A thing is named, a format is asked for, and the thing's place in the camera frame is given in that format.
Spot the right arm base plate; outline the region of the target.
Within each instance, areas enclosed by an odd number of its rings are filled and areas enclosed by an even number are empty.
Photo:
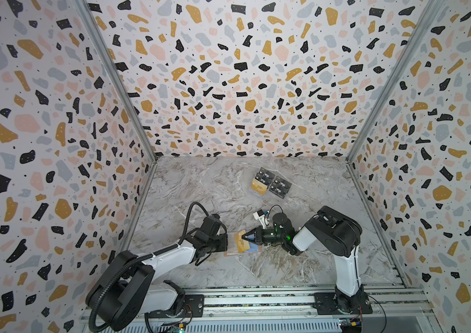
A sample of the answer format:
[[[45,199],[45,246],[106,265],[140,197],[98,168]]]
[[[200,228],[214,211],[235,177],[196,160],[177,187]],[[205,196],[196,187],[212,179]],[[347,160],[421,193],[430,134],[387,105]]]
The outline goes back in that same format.
[[[341,291],[315,293],[313,307],[317,310],[318,315],[366,315],[373,313],[369,297],[364,291],[359,291],[352,297]]]

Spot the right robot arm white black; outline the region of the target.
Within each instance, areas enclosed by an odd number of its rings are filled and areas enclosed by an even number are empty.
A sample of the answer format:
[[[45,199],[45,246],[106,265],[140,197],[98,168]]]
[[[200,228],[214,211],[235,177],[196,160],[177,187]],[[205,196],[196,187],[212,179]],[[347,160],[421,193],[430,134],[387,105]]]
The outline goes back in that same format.
[[[258,246],[281,246],[293,256],[302,254],[316,242],[323,245],[335,260],[335,309],[351,314],[362,309],[367,299],[357,268],[361,235],[362,228],[357,221],[325,205],[299,230],[285,213],[279,212],[272,217],[272,227],[257,227],[241,238]]]

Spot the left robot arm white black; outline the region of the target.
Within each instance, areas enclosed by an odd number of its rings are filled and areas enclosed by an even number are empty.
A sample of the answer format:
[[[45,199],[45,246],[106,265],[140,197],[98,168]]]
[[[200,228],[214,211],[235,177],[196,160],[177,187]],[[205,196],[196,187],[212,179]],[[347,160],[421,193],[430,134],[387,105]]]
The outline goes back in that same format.
[[[176,244],[146,255],[119,253],[86,297],[85,303],[91,309],[89,330],[101,332],[110,327],[118,332],[139,314],[150,312],[179,315],[184,308],[185,291],[160,278],[180,266],[199,266],[213,253],[227,248],[226,226],[220,215],[213,214]]]

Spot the pink leather card holder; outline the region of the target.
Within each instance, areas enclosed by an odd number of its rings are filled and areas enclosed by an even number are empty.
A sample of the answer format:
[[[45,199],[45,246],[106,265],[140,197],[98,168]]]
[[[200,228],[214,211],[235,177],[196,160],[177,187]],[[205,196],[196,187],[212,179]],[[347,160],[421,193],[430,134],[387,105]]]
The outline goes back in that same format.
[[[225,257],[250,253],[260,253],[262,251],[261,246],[243,240],[242,236],[245,233],[246,230],[241,230],[237,233],[228,233],[228,248],[224,252]]]

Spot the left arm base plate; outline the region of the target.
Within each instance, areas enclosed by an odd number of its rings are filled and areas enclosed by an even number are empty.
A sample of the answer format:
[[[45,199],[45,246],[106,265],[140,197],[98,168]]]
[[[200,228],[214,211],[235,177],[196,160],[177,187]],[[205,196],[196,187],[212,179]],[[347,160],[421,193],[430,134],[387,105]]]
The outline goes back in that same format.
[[[149,312],[150,319],[184,319],[201,318],[203,316],[205,295],[184,295],[178,296],[175,303],[166,310],[156,310]]]

